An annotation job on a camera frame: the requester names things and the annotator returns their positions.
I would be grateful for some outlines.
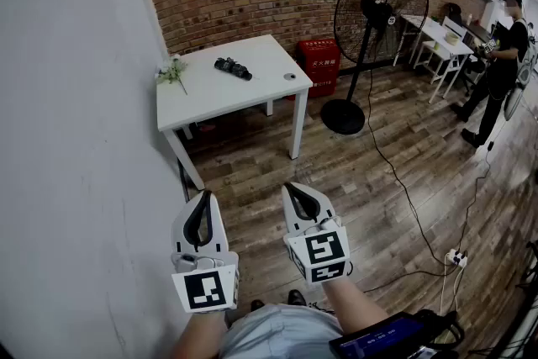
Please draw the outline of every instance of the person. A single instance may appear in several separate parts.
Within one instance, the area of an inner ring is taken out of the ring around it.
[[[486,54],[491,64],[475,86],[469,100],[463,106],[455,103],[451,105],[457,117],[466,123],[477,105],[488,98],[478,133],[475,134],[468,129],[462,131],[463,139],[475,148],[484,145],[488,140],[503,106],[503,100],[515,84],[518,71],[517,57],[522,61],[527,51],[527,26],[521,22],[516,23],[523,17],[522,6],[521,0],[504,0],[505,12],[512,17],[514,24],[501,38],[499,50]]]
[[[307,307],[298,290],[289,293],[288,305],[253,301],[252,312],[230,330],[224,311],[194,314],[172,359],[331,358],[329,341],[388,318],[348,277],[323,282],[323,289],[336,318]]]

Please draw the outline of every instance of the floor outlet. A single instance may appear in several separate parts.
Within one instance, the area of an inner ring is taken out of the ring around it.
[[[454,249],[452,249],[451,252],[448,253],[448,260],[451,261],[454,265],[458,265],[461,268],[467,266],[467,256]]]

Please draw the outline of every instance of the fan grille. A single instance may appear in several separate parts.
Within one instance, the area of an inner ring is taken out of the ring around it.
[[[398,51],[403,32],[402,15],[422,18],[428,13],[428,0],[379,0],[393,8],[394,24],[384,29],[373,29],[368,41],[367,54],[363,63],[394,57]],[[367,18],[361,9],[361,0],[338,0],[335,10],[335,39],[342,54],[357,63],[362,40],[367,26]]]

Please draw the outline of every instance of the standing fan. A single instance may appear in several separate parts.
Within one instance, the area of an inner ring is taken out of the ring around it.
[[[401,16],[413,15],[422,29],[427,13],[428,0],[338,0],[336,44],[356,66],[347,98],[331,100],[321,109],[321,119],[329,129],[342,135],[355,134],[362,129],[364,113],[351,101],[360,66],[373,63],[378,55],[394,57],[401,49]]]

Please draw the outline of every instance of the white box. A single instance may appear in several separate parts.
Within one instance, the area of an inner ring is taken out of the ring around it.
[[[345,227],[315,234],[284,237],[290,259],[310,284],[345,275],[350,248]]]
[[[239,271],[236,265],[172,274],[186,313],[237,308]]]

